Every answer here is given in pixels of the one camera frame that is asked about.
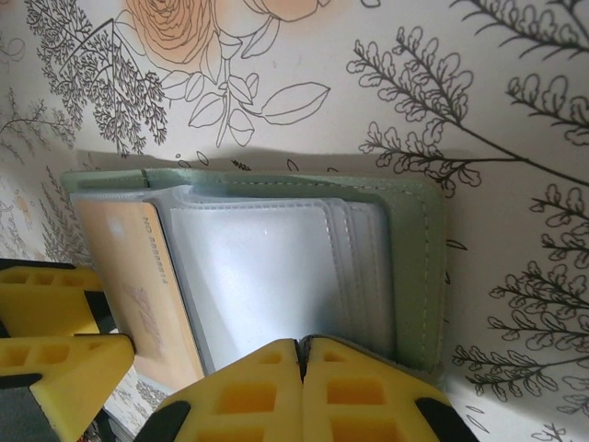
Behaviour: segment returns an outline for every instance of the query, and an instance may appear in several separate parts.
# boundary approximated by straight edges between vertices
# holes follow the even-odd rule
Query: fern drawing
[[[123,157],[141,154],[145,132],[166,140],[164,93],[154,72],[143,73],[119,35],[114,19],[93,27],[76,0],[26,0],[27,23],[40,37],[38,55],[50,91],[62,98],[76,129],[94,104],[100,134]]]
[[[69,196],[55,179],[51,169],[47,167],[46,170],[49,181],[41,185],[45,199],[39,199],[45,216],[45,222],[43,222],[45,254],[55,262],[90,266],[92,263],[90,254]]]
[[[550,184],[544,197],[533,201],[530,210],[547,215],[546,227],[560,232],[561,244],[548,233],[541,237],[543,247],[551,250],[549,258],[559,263],[545,270],[531,261],[520,274],[508,274],[490,296],[507,302],[510,318],[488,317],[490,329],[500,332],[506,342],[523,342],[530,353],[485,353],[477,346],[467,350],[459,345],[454,364],[468,367],[472,375],[467,380],[478,395],[491,390],[500,401],[526,393],[541,396],[544,390],[560,391],[568,386],[571,394],[562,395],[557,410],[589,418],[589,291],[585,270],[589,261],[589,215],[583,193],[576,187],[565,197]],[[532,357],[543,349],[556,350],[562,356],[542,362]],[[551,374],[554,367],[569,365],[586,369],[586,376],[557,379]]]
[[[577,6],[583,0],[549,0],[546,6],[525,5],[516,0],[456,0],[452,6],[469,4],[463,20],[484,17],[485,24],[477,31],[480,34],[489,28],[503,28],[510,32],[500,47],[512,41],[526,41],[528,47],[520,58],[533,52],[545,50],[544,60],[559,52],[567,52],[570,58],[589,55],[589,31],[581,21]],[[568,20],[560,22],[553,7],[561,9]]]
[[[42,99],[21,110],[12,88],[6,94],[6,102],[0,110],[0,149],[9,152],[21,164],[24,164],[23,146],[31,155],[38,146],[51,149],[52,145],[60,144],[74,148],[74,126],[62,111],[49,110]]]
[[[347,71],[359,75],[359,86],[376,88],[378,97],[394,105],[395,111],[402,114],[406,122],[420,122],[424,126],[422,132],[413,131],[401,141],[395,127],[381,129],[376,122],[372,122],[366,139],[359,145],[361,152],[381,152],[376,160],[380,168],[392,165],[397,173],[413,171],[426,175],[435,180],[448,197],[455,194],[457,182],[479,186],[481,177],[476,165],[489,162],[523,163],[552,176],[589,186],[589,181],[523,157],[470,129],[465,119],[473,73],[461,68],[462,61],[457,52],[441,55],[438,53],[438,39],[423,41],[422,37],[423,29],[420,27],[409,33],[401,27],[391,51],[381,51],[374,41],[366,46],[356,42],[353,50],[356,58],[347,64]],[[578,106],[578,98],[574,100],[575,106]],[[446,157],[439,145],[448,125],[482,142],[496,151],[498,156]]]

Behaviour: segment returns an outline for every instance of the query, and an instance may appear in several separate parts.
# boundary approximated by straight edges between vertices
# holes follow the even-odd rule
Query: mint green leather wallet
[[[442,194],[429,182],[333,173],[143,169],[67,172],[62,176],[62,184],[70,193],[193,184],[241,197],[341,198],[379,204],[387,212],[391,244],[394,362],[427,373],[433,373],[439,364],[445,288],[445,205]]]

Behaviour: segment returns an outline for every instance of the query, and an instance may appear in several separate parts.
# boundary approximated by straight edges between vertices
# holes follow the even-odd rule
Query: wallet
[[[198,360],[184,357],[194,377],[269,341],[314,333],[352,341],[423,373],[439,364],[445,211],[443,197],[429,182],[192,169],[69,172],[62,182],[79,214],[84,204],[110,205],[115,212],[135,204],[140,211],[155,211],[165,242],[157,251],[155,274],[164,274],[159,269],[167,255],[166,280],[179,292],[179,302],[166,308],[173,313],[167,319],[180,317],[191,331],[176,327],[181,331],[166,339],[174,340],[180,353],[191,347],[198,354]],[[121,210],[121,204],[127,207]],[[110,280],[125,273],[130,258],[108,257],[101,236],[120,236],[121,226],[105,218],[111,226],[93,241],[87,225],[96,217],[80,216],[98,272],[108,261]],[[101,258],[97,249],[103,250]],[[110,302],[109,284],[105,293]],[[170,294],[161,297],[169,300]],[[139,316],[134,329],[120,320],[123,329],[130,327],[122,331],[135,340],[138,359],[143,352],[137,324],[152,329],[155,347],[163,340],[160,355],[152,343],[152,358],[174,348],[164,338],[166,323],[152,316]],[[169,363],[162,361],[160,371]],[[165,376],[156,381],[169,384]],[[189,377],[181,382],[189,383]]]

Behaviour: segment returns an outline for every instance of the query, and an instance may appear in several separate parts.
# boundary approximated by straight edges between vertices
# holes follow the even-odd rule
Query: rose illustration
[[[200,72],[211,45],[218,47],[214,0],[127,0],[149,59],[168,71]]]

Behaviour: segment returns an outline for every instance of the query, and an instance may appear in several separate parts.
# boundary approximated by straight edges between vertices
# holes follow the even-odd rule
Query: orange card
[[[88,247],[134,367],[165,388],[203,377],[157,211],[141,201],[76,201]]]

